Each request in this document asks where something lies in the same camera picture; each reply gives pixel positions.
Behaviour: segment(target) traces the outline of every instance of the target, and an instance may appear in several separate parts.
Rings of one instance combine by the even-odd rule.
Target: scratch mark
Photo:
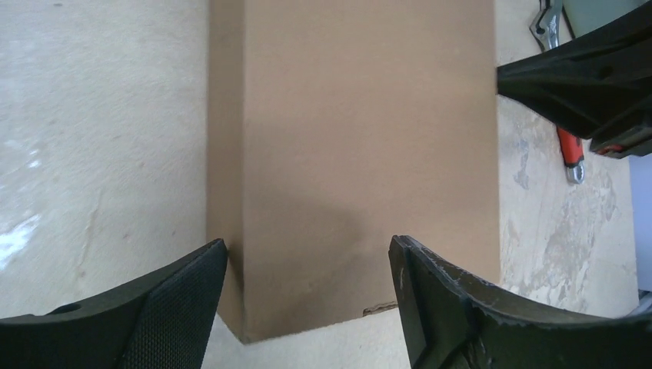
[[[77,263],[77,279],[82,278],[86,275],[84,268],[82,266],[86,262],[86,258],[88,257],[88,253],[91,248],[91,243],[93,242],[95,223],[97,222],[98,219],[98,214],[100,211],[101,201],[103,197],[104,197],[104,188],[100,188],[100,191],[98,193],[98,200],[95,202],[95,206],[93,207],[93,210],[88,215],[88,223],[86,224],[86,228],[84,229],[85,239],[84,239],[84,244],[81,246],[81,257],[79,259],[79,262]]]
[[[530,189],[530,176],[527,175],[527,160],[530,157],[530,144],[521,140],[518,143],[518,148],[523,152],[521,155],[521,169],[514,175],[514,182],[518,183],[524,190]]]
[[[604,196],[603,212],[604,217],[607,219],[607,221],[610,221],[614,216],[614,211],[616,210],[616,191],[614,191],[614,183],[612,182],[611,176],[609,174],[605,175],[603,185],[604,190],[608,191],[608,193]]]

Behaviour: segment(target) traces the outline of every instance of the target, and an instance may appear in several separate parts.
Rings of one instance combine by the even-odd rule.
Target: cardboard box
[[[500,269],[493,2],[212,0],[208,236],[243,341],[395,300],[393,234]]]

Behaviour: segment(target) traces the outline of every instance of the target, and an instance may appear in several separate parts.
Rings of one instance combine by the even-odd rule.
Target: worn table surface
[[[499,65],[540,52],[527,29],[537,11],[536,0],[496,2]],[[570,39],[565,25],[561,37]],[[497,103],[503,287],[572,311],[628,313],[637,305],[629,162],[585,145],[586,180],[568,184],[554,126]]]

